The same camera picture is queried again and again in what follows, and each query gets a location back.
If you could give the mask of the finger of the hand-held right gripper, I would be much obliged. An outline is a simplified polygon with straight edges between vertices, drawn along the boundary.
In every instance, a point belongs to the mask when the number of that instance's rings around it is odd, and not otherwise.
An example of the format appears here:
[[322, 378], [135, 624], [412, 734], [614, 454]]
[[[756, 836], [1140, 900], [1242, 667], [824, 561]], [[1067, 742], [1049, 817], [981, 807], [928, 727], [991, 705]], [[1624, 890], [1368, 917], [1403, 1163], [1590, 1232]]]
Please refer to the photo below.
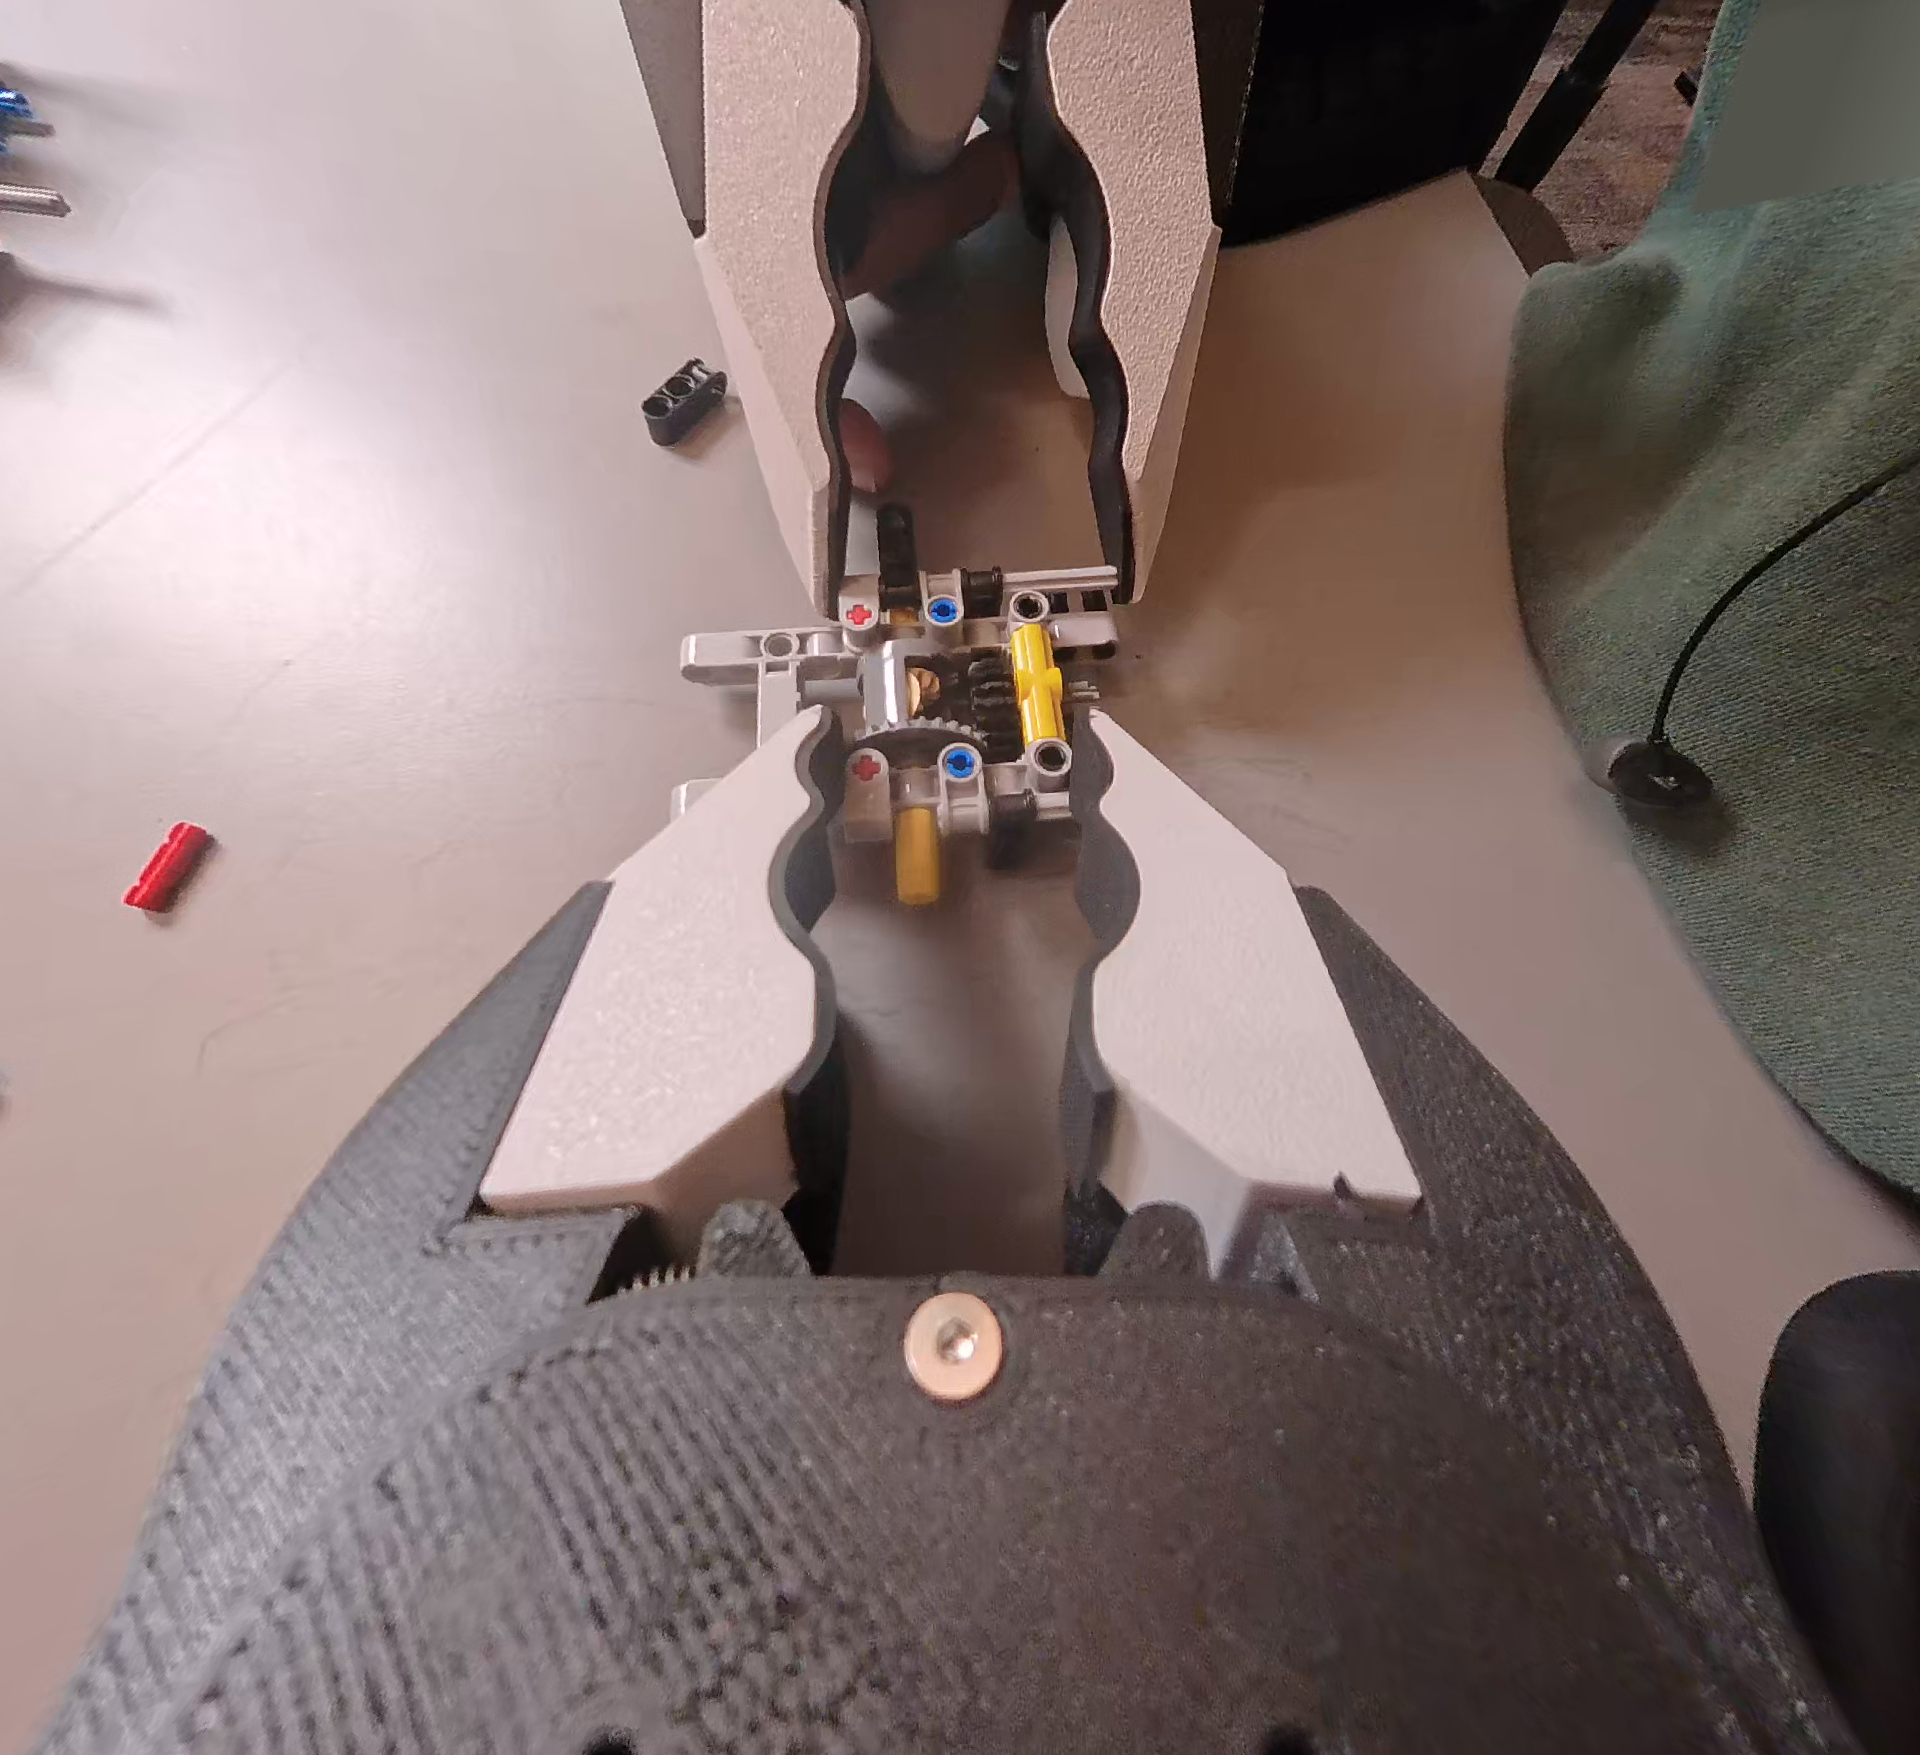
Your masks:
[[873, 99], [855, 0], [699, 0], [703, 236], [699, 278], [779, 539], [813, 613], [837, 601], [855, 320], [827, 272], [827, 188]]
[[1091, 404], [1091, 522], [1118, 601], [1165, 531], [1214, 292], [1214, 185], [1190, 0], [1059, 0], [1033, 24], [1016, 159], [1074, 255], [1049, 348]]

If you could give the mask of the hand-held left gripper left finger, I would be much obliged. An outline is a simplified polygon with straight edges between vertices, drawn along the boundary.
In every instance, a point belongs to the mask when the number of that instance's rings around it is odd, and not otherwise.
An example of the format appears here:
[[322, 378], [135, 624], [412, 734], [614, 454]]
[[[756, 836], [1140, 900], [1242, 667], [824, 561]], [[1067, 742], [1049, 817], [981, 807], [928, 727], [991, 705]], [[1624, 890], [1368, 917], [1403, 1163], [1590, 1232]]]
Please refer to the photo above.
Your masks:
[[837, 727], [797, 710], [605, 876], [485, 1163], [492, 1216], [812, 1195], [832, 1219], [832, 807]]

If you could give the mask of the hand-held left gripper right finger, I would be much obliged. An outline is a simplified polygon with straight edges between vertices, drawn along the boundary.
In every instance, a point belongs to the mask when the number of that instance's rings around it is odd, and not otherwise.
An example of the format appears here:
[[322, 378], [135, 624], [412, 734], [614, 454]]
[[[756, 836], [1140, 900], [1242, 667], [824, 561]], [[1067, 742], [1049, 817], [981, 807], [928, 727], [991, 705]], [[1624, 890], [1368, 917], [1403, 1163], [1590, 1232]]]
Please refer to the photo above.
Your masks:
[[1416, 1163], [1294, 876], [1107, 710], [1074, 727], [1067, 808], [1091, 930], [1059, 1058], [1074, 1229], [1181, 1207], [1227, 1278], [1265, 1216], [1412, 1219]]

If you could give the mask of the grey lego gear assembly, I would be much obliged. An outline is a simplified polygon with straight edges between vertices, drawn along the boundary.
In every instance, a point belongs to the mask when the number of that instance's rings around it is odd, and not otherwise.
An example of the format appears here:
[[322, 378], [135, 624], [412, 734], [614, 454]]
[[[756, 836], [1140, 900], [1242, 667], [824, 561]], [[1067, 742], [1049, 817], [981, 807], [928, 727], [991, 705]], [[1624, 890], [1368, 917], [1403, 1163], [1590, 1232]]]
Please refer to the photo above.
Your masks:
[[890, 621], [878, 565], [824, 624], [689, 633], [678, 678], [756, 695], [756, 734], [827, 705], [845, 734], [837, 836], [890, 846], [894, 900], [942, 895], [942, 846], [1011, 863], [1067, 821], [1080, 660], [1118, 658], [1118, 572], [928, 572], [917, 621]]

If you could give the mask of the red lego pin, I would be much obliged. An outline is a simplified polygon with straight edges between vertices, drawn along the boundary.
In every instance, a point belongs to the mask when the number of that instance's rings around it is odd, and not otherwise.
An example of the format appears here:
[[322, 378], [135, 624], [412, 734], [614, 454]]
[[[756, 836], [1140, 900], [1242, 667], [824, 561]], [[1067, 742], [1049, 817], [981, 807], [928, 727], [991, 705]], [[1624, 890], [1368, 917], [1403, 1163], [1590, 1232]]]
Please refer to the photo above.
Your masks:
[[173, 821], [135, 883], [124, 890], [124, 910], [135, 917], [173, 917], [204, 857], [215, 853], [215, 836], [204, 821]]

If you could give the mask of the lego car chassis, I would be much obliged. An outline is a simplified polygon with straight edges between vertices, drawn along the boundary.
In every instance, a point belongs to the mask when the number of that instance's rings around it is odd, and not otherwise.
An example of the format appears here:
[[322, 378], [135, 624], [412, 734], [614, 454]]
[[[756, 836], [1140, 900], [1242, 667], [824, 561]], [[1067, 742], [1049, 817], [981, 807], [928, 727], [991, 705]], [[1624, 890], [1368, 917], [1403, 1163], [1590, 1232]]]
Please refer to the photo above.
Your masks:
[[0, 212], [67, 224], [76, 202], [34, 171], [54, 121], [34, 99], [0, 67]]

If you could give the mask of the black clip-on microphone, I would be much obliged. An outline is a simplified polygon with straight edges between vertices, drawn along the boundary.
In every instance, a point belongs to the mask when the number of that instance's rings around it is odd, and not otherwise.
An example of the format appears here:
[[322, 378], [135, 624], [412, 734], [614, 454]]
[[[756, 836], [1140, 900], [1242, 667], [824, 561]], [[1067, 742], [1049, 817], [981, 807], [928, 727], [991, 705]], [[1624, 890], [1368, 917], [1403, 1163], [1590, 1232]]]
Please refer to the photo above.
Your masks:
[[1602, 734], [1581, 747], [1581, 772], [1624, 808], [1710, 808], [1710, 772], [1682, 753], [1667, 734]]

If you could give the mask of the person's green sweater torso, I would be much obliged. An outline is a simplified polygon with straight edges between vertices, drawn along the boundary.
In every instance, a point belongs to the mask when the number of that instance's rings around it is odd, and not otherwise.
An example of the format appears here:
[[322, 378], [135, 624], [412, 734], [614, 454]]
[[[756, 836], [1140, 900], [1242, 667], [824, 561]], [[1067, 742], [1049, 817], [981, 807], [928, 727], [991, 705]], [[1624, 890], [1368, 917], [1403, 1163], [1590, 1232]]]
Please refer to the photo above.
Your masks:
[[[1856, 0], [1788, 0], [1776, 137], [1907, 110]], [[1869, 1177], [1920, 1177], [1916, 159], [1717, 185], [1765, 0], [1724, 0], [1630, 243], [1529, 283], [1505, 474], [1529, 643], [1581, 742], [1667, 729], [1710, 808], [1624, 839], [1752, 1063]]]

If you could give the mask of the dark rounded object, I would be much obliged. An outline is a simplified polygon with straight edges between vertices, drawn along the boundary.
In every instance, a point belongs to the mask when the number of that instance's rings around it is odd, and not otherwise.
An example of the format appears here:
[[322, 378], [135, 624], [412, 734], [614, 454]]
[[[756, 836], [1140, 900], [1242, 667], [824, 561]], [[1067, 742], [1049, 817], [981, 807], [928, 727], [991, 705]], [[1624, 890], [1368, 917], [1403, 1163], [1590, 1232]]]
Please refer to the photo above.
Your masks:
[[1920, 1278], [1809, 1297], [1771, 1344], [1752, 1520], [1866, 1747], [1920, 1747]]

